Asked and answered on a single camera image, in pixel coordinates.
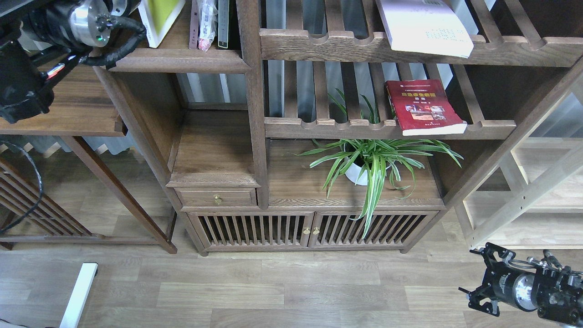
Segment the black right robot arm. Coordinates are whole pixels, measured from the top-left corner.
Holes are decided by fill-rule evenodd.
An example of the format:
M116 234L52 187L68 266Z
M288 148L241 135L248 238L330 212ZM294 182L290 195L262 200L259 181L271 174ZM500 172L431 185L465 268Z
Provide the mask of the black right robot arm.
M537 315L554 321L563 328L583 325L582 272L563 266L548 250L543 258L516 260L516 253L487 243L471 250L481 255L486 264L481 286L474 291L459 288L468 295L468 307L499 316L498 303L521 311L537 311Z

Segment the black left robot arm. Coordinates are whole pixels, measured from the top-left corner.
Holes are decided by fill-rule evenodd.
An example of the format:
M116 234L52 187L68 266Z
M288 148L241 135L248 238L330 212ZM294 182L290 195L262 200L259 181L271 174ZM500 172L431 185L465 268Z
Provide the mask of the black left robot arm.
M11 124L48 113L53 87L79 64L112 68L146 38L129 18L137 0L3 0L1 2L1 116ZM134 34L108 54L114 29Z

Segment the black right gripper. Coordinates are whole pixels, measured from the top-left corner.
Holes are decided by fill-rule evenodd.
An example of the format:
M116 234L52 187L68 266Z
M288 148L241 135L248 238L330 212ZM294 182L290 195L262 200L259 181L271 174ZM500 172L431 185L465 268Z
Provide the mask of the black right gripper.
M496 317L499 316L498 302L525 312L538 309L539 278L531 272L510 266L516 252L493 243L486 243L485 247L470 249L469 252L483 257L486 270L484 285L472 292L458 287L468 295L468 307Z

